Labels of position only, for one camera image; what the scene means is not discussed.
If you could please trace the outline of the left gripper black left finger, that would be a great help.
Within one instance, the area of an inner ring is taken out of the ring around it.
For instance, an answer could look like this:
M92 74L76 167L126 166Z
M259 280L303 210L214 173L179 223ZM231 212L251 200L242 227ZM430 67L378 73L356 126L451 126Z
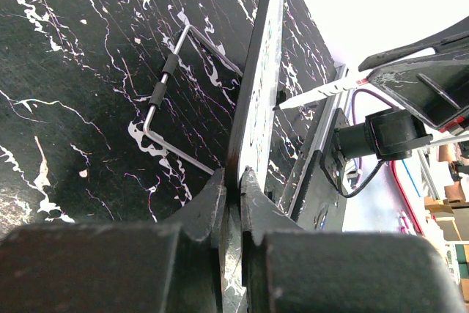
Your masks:
M207 240L211 248L225 248L227 235L224 169L216 169L203 189L189 203L164 220L180 224L193 240Z

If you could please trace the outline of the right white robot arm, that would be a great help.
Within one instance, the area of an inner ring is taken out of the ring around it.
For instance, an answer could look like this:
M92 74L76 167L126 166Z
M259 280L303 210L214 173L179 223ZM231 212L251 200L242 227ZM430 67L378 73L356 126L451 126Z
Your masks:
M468 129L467 18L415 43L373 54L358 69L368 70L367 81L400 107L335 128L328 148L335 158L405 159L431 142L426 127L455 135Z

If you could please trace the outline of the white marker pen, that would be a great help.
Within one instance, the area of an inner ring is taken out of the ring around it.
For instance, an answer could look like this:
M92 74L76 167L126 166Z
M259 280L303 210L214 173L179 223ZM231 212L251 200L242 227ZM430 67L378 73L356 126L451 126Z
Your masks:
M348 92L367 83L369 83L367 78L340 78L336 81L324 84L310 91L291 97L290 99L285 100L283 103L275 106L273 110L285 110L289 108L305 106L310 103L315 103L317 101L336 96L343 92Z

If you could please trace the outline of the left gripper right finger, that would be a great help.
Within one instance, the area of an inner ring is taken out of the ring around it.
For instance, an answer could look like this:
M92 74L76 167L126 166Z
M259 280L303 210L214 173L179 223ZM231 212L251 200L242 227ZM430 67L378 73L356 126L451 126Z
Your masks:
M302 230L263 193L250 167L240 180L240 220L243 247L259 246L270 231Z

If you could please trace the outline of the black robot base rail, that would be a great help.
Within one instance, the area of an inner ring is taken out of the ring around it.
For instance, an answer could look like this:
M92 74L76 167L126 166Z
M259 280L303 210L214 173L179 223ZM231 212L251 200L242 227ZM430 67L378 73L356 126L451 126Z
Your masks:
M339 196L321 168L326 140L333 131L334 114L345 110L350 92L318 102L299 156L293 165L283 193L276 197L277 207L300 227L309 231L340 232L344 223L346 199Z

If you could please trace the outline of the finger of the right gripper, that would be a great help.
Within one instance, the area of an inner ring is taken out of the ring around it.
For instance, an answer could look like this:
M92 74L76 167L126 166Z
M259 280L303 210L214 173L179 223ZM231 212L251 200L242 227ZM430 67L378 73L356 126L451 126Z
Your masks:
M366 79L441 133L468 130L468 18L417 42L373 54Z

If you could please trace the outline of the white rectangular whiteboard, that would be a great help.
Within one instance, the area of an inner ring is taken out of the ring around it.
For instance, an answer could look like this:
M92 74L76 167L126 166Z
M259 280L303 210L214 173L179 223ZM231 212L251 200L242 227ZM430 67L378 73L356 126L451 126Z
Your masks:
M265 187L282 56L284 0L259 0L229 139L225 185L239 194L248 167Z

